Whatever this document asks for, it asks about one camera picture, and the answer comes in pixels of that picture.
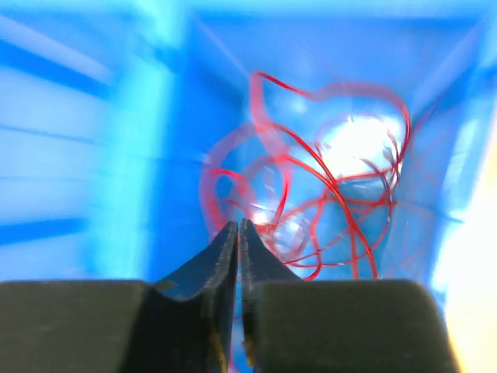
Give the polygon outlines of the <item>large divided blue bin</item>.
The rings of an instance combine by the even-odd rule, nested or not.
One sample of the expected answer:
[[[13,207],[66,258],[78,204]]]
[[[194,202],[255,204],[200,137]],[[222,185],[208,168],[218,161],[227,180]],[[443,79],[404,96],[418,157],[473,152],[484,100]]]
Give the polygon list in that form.
[[[443,304],[495,42],[494,1],[3,1],[1,277],[154,281],[251,218]]]

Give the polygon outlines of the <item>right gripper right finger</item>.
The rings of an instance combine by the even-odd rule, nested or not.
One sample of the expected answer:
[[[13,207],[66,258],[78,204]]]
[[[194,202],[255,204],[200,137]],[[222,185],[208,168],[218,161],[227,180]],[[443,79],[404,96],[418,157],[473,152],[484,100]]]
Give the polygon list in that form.
[[[242,318],[256,372],[457,372],[429,292],[407,280],[305,281],[240,231]]]

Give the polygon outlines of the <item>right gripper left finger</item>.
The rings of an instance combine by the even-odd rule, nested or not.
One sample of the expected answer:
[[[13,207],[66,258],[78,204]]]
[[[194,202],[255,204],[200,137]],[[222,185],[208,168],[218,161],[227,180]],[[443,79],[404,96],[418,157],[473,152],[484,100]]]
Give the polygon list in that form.
[[[1,285],[3,372],[226,372],[238,226],[155,283]]]

